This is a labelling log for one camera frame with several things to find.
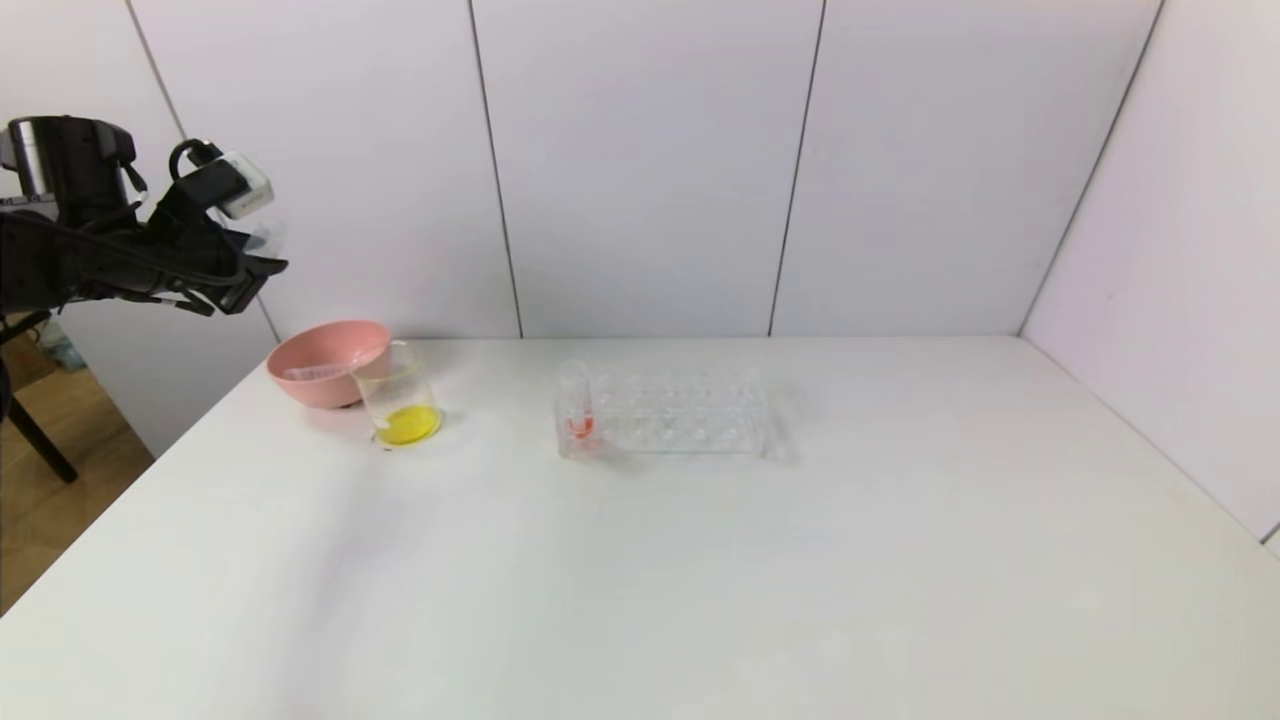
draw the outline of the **glass beaker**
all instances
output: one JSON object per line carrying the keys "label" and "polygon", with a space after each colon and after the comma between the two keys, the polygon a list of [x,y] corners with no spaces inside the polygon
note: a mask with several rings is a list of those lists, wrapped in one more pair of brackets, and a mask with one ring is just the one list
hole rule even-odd
{"label": "glass beaker", "polygon": [[[376,354],[369,360],[367,356]],[[351,372],[374,420],[378,439],[390,446],[421,442],[440,428],[440,409],[426,380],[421,354],[404,341],[357,355]]]}

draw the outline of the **yellow liquid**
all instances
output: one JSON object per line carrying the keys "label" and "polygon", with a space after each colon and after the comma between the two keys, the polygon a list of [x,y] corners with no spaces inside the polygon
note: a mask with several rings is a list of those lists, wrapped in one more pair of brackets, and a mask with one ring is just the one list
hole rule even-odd
{"label": "yellow liquid", "polygon": [[411,445],[431,437],[440,428],[440,413],[426,405],[410,405],[376,424],[378,439],[387,445]]}

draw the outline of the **black cable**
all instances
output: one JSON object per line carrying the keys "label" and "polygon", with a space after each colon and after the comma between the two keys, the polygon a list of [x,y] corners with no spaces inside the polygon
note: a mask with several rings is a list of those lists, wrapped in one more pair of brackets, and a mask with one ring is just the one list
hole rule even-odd
{"label": "black cable", "polygon": [[24,217],[23,213],[9,213],[5,215],[5,222],[17,220],[20,224],[37,227],[46,231],[52,231],[58,234],[61,234],[64,237],[68,237],[70,240],[74,240],[77,242],[88,246],[105,247],[106,250],[110,250],[111,252],[115,252],[119,256],[127,258],[133,263],[142,265],[143,268],[150,268],[160,273],[166,273],[180,281],[195,284],[205,284],[210,287],[233,287],[236,284],[239,284],[244,279],[244,258],[238,251],[236,251],[236,246],[233,246],[230,238],[227,237],[225,229],[218,223],[212,223],[212,220],[210,220],[210,223],[212,223],[212,225],[218,228],[218,234],[223,238],[223,242],[227,245],[227,247],[232,251],[232,255],[236,258],[236,272],[227,277],[206,275],[205,273],[189,270],[180,265],[170,265],[169,263],[165,263],[163,260],[148,258],[146,254],[138,252],[133,247],[123,245],[113,237],[88,234],[86,232],[81,232],[74,228],[59,225],[56,223],[50,222],[44,215],[38,215],[38,218],[40,219],[37,220],[33,218]]}
{"label": "black cable", "polygon": [[205,145],[204,140],[195,140],[195,138],[187,138],[179,142],[173,149],[173,152],[169,154],[169,177],[173,179],[178,179],[179,177],[182,177],[178,174],[178,161],[182,160],[182,154],[195,147],[204,147],[204,145]]}
{"label": "black cable", "polygon": [[96,218],[93,220],[90,220],[90,222],[84,223],[83,225],[81,225],[81,227],[78,227],[76,229],[78,229],[79,232],[86,232],[86,233],[87,232],[92,232],[92,231],[95,231],[95,229],[97,229],[97,228],[100,228],[102,225],[114,223],[115,220],[119,220],[120,218],[124,218],[127,215],[132,215],[141,206],[142,206],[142,202],[138,202],[138,201],[129,202],[124,208],[116,208],[115,210],[111,210],[110,213],[108,213],[108,214],[105,214],[105,215],[102,215],[100,218]]}

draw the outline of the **test tube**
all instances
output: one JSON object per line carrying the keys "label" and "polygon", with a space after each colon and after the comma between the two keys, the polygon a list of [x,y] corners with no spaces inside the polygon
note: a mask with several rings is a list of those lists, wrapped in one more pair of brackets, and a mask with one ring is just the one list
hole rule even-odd
{"label": "test tube", "polygon": [[595,429],[595,413],[591,409],[591,380],[581,360],[561,364],[559,398],[570,437],[585,439]]}

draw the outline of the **pink bowl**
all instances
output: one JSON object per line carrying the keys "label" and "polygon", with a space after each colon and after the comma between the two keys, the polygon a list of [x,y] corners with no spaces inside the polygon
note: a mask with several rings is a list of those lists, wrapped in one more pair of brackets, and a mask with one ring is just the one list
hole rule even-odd
{"label": "pink bowl", "polygon": [[[342,407],[360,401],[360,388],[356,387],[356,380],[349,374],[315,380],[291,380],[284,377],[285,370],[351,363],[356,355],[366,350],[381,350],[390,341],[390,331],[380,323],[339,320],[302,331],[282,342],[268,355],[266,372],[270,373],[275,384],[280,386],[280,389],[303,405]],[[352,365],[352,368],[367,364],[378,355],[370,352],[365,357],[365,363]]]}

